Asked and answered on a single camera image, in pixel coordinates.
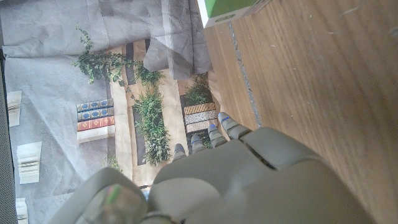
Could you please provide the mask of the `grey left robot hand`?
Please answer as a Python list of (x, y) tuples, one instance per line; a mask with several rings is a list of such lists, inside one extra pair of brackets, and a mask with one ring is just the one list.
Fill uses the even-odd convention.
[(84, 182), (52, 223), (374, 223), (313, 150), (272, 128), (255, 131), (226, 113), (192, 137), (156, 175), (148, 194), (113, 168)]

